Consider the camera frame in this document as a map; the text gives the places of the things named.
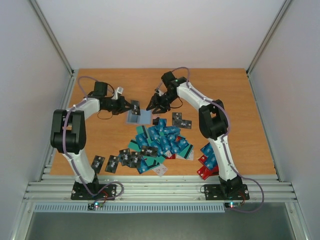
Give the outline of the black vip membership card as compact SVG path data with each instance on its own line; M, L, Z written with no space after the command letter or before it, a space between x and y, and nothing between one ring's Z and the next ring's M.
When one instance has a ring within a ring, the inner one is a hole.
M143 145L140 150L140 154L143 156L148 157L157 157L158 155L158 148L153 146L145 146Z

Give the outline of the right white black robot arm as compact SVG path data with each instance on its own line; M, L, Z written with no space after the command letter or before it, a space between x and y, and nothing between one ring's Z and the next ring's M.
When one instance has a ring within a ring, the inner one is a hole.
M197 110L199 130L203 137L208 139L217 160L219 192L224 200L231 199L241 190L243 181L228 145L229 118L223 102L206 97L193 87L188 78L177 78L172 71L164 73L161 80L166 92L156 89L146 109L153 114L163 114L171 109L173 101L180 98Z

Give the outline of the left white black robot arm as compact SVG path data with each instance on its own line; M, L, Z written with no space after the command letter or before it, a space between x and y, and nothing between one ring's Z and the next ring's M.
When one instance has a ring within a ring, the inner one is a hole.
M81 102L53 112L50 144L63 154L75 174L73 196L96 199L104 189L85 151L86 120L100 111L119 115L133 109L123 96L122 87L112 88L111 96L107 96L109 86L106 82L96 81L93 91L85 93Z

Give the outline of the black card top right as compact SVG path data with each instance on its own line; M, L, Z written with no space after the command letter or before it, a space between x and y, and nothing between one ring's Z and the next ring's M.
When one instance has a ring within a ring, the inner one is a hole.
M178 120L182 119L181 112L173 112L172 113L172 125L175 126Z

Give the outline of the black card far right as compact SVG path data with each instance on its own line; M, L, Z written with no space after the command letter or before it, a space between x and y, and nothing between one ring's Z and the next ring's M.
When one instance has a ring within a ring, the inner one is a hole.
M185 120L185 119L179 119L179 120L176 121L176 125L179 128L191 129L192 128L192 121L191 120Z

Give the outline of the teal card magnetic stripe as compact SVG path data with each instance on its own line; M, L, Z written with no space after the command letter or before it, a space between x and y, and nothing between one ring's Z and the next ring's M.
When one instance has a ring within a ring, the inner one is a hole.
M136 140L134 140L134 139L130 140L130 142L128 144L128 148L132 149L132 150L134 150L136 152L140 151L139 145L137 144Z

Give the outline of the white card with red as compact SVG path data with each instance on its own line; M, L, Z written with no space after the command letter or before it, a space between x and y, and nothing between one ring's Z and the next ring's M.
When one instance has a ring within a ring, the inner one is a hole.
M157 167L152 169L159 177L162 177L167 171L168 168L164 164L160 164Z

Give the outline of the blue card right edge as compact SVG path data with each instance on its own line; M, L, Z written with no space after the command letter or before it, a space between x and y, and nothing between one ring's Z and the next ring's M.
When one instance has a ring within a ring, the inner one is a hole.
M203 164L208 170L213 170L218 165L215 153L212 152Z

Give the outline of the red card front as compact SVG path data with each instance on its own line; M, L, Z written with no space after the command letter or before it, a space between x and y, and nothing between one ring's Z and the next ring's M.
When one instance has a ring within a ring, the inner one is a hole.
M197 170L197 174L203 179L206 180L213 174L213 170L208 169L205 166L202 166L200 169Z

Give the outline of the left small circuit board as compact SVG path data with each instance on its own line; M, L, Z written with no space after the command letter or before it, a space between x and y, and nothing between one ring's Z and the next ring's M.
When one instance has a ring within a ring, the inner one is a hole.
M94 202L94 203L89 203L87 205L87 210L88 211L94 211L96 209L102 208L104 206L103 202Z

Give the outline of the small circuit board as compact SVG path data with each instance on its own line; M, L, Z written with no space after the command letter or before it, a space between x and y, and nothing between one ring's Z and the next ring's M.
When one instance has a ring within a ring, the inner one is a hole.
M230 209L239 208L242 205L243 204L241 202L234 202L234 201L230 201L230 202L225 202L224 203L224 207L225 208L230 208Z
M96 209L102 208L104 206L103 202L94 202L94 203L89 203L87 205L87 210L88 211L94 211Z

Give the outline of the right small circuit board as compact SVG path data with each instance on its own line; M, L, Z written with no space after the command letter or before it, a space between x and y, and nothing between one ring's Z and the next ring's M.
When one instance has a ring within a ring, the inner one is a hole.
M224 207L225 208L230 208L230 209L239 208L242 205L243 204L241 202L234 202L234 201L230 201L230 202L225 202L224 203Z

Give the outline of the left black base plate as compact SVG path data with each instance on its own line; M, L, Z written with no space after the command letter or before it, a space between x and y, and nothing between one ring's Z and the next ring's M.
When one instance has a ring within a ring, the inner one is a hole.
M71 190L70 199L74 201L80 201L80 200L93 201L97 199L104 199L107 195L107 197L113 200L117 193L117 186L115 184L111 184L107 186L100 193L98 193L98 191L103 187L102 184L90 183L90 184L87 184L86 186L93 195L91 195L87 191L86 187L82 183L75 182Z

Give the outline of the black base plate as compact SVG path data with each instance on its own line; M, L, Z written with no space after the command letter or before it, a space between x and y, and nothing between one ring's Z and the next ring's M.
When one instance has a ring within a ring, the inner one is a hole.
M107 197L113 200L117 193L117 186L115 184L111 184L107 186L100 193L98 193L98 191L103 187L102 184L90 183L90 184L87 184L86 186L93 195L91 195L87 191L86 187L82 183L75 182L71 190L70 199L74 201L80 201L80 200L93 201L97 199L104 199L107 195Z
M200 191L204 194L207 201L240 201L249 200L249 190L246 184L242 184L241 187L228 196L224 196L219 184L205 184L200 188Z

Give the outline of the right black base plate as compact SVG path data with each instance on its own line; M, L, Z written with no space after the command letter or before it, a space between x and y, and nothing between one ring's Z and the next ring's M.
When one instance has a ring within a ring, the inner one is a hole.
M204 194L207 201L240 201L249 200L249 190L246 184L242 184L241 187L228 196L224 196L219 184L205 184L200 188L200 191Z

